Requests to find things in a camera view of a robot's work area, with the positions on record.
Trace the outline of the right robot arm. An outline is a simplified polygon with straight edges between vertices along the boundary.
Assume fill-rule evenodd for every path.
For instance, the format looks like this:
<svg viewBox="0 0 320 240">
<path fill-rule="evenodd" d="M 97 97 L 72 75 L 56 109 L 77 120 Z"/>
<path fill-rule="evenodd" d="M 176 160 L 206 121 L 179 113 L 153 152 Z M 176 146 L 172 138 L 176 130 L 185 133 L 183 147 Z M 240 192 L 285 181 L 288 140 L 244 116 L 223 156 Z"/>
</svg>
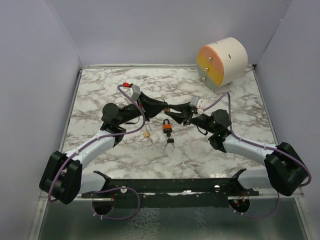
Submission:
<svg viewBox="0 0 320 240">
<path fill-rule="evenodd" d="M 310 183 L 311 174 L 293 147 L 266 144 L 241 138 L 232 131 L 227 110 L 217 109 L 210 115 L 191 102 L 170 105 L 165 114 L 181 125 L 194 125 L 204 134 L 211 133 L 210 145 L 223 153 L 242 156 L 263 166 L 262 169 L 244 170 L 230 182 L 229 189 L 240 196 L 247 189 L 273 188 L 284 196 L 291 196 L 299 187 Z"/>
</svg>

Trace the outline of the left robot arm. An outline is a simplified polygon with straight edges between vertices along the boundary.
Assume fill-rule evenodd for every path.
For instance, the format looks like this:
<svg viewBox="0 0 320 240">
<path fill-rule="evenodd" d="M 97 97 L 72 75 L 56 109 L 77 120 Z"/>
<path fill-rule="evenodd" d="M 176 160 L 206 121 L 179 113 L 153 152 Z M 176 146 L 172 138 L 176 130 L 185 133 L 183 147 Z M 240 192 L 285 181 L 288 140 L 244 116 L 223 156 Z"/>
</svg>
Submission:
<svg viewBox="0 0 320 240">
<path fill-rule="evenodd" d="M 82 171 L 95 158 L 114 148 L 125 135 L 134 134 L 121 127 L 135 118 L 142 117 L 140 128 L 145 122 L 157 116 L 169 105 L 165 101 L 156 100 L 140 93 L 137 100 L 128 98 L 129 105 L 119 107 L 115 103 L 107 103 L 102 109 L 102 126 L 88 141 L 75 149 L 62 153 L 55 151 L 49 157 L 39 188 L 48 194 L 49 202 L 60 201 L 71 203 L 81 190 Z"/>
</svg>

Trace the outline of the brass long-shackle padlock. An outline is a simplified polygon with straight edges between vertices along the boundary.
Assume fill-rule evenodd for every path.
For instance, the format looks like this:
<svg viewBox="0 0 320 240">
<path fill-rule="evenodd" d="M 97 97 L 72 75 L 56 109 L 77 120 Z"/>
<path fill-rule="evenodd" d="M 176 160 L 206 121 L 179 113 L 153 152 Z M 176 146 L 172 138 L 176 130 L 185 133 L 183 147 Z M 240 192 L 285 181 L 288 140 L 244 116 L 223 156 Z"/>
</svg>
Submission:
<svg viewBox="0 0 320 240">
<path fill-rule="evenodd" d="M 164 109 L 164 112 L 165 112 L 165 113 L 170 112 L 170 111 L 171 111 L 171 109 L 170 109 L 169 106 Z"/>
</svg>

